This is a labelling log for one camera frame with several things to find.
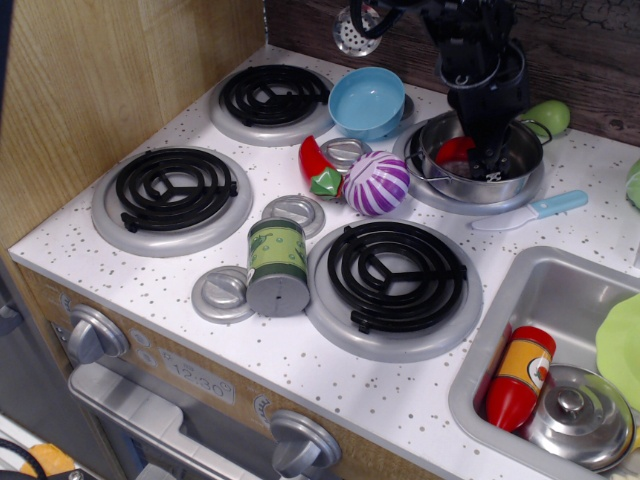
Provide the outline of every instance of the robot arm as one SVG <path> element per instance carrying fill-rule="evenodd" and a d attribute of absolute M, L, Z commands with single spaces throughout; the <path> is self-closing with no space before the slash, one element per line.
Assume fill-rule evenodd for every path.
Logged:
<path fill-rule="evenodd" d="M 436 72 L 449 87 L 448 101 L 465 135 L 476 148 L 469 152 L 472 177 L 508 178 L 503 146 L 509 123 L 529 108 L 529 81 L 522 48 L 510 39 L 516 22 L 508 0 L 366 0 L 389 8 L 380 24 L 366 31 L 362 0 L 351 0 L 351 19 L 358 32 L 378 38 L 405 12 L 420 15 L 439 51 Z"/>

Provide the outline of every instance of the stovetop burner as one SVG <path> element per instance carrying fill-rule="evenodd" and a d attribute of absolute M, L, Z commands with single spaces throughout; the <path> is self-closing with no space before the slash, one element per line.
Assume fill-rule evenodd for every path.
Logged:
<path fill-rule="evenodd" d="M 329 89 L 309 70 L 263 65 L 234 76 L 220 97 L 231 115 L 247 127 L 280 126 L 303 119 L 318 103 L 326 105 Z"/>
<path fill-rule="evenodd" d="M 249 145 L 295 145 L 333 126 L 327 106 L 332 87 L 305 68 L 249 67 L 213 89 L 211 120 L 226 136 Z"/>
<path fill-rule="evenodd" d="M 308 256 L 307 316 L 338 347 L 406 363 L 445 353 L 480 319 L 482 285 L 458 245 L 423 225 L 365 220 Z"/>
<path fill-rule="evenodd" d="M 332 285 L 363 333 L 413 332 L 444 320 L 461 300 L 466 270 L 440 239 L 396 222 L 346 227 L 328 257 Z"/>
<path fill-rule="evenodd" d="M 176 179 L 188 184 L 180 186 Z M 118 174 L 116 194 L 126 210 L 120 218 L 127 230 L 171 231 L 215 215 L 238 194 L 238 185 L 215 155 L 170 148 L 148 150 L 126 165 Z"/>
<path fill-rule="evenodd" d="M 245 171 L 204 148 L 165 147 L 123 160 L 97 183 L 91 216 L 111 245 L 134 255 L 174 257 L 212 247 L 249 216 Z"/>
<path fill-rule="evenodd" d="M 544 164 L 541 164 L 540 168 L 531 172 L 529 180 L 525 183 L 522 190 L 508 200 L 497 203 L 481 204 L 461 202 L 447 197 L 429 185 L 427 181 L 419 178 L 424 174 L 422 172 L 420 157 L 416 155 L 415 150 L 412 150 L 412 147 L 415 147 L 415 142 L 413 142 L 412 145 L 412 139 L 419 135 L 421 128 L 424 127 L 427 122 L 428 120 L 424 120 L 408 127 L 398 135 L 398 138 L 393 144 L 393 154 L 400 158 L 407 159 L 407 166 L 412 171 L 409 194 L 416 200 L 445 212 L 457 213 L 460 215 L 486 216 L 507 212 L 521 207 L 531 201 L 540 189 L 544 178 Z"/>

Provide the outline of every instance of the purple striped onion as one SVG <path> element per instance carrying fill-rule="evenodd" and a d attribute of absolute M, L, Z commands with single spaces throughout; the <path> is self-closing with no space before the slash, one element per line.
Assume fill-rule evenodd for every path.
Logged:
<path fill-rule="evenodd" d="M 362 155 L 344 177 L 347 203 L 363 215 L 382 215 L 407 196 L 409 171 L 402 159 L 389 152 Z"/>

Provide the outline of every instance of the lid handle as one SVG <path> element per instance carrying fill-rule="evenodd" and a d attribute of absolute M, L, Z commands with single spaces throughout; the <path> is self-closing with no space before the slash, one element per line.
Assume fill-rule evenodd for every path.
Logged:
<path fill-rule="evenodd" d="M 558 393 L 558 405 L 564 412 L 575 417 L 584 408 L 584 397 L 575 388 L 563 388 Z"/>

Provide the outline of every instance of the sink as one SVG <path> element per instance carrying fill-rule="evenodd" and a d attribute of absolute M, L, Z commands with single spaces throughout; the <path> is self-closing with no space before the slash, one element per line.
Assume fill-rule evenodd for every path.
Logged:
<path fill-rule="evenodd" d="M 640 279 L 563 250 L 533 247 L 518 254 L 451 387 L 449 406 L 456 422 L 478 442 L 551 478 L 602 480 L 491 425 L 485 420 L 484 397 L 510 332 L 522 325 L 553 336 L 557 348 L 552 363 L 597 372 L 598 327 L 614 305 L 638 292 Z"/>

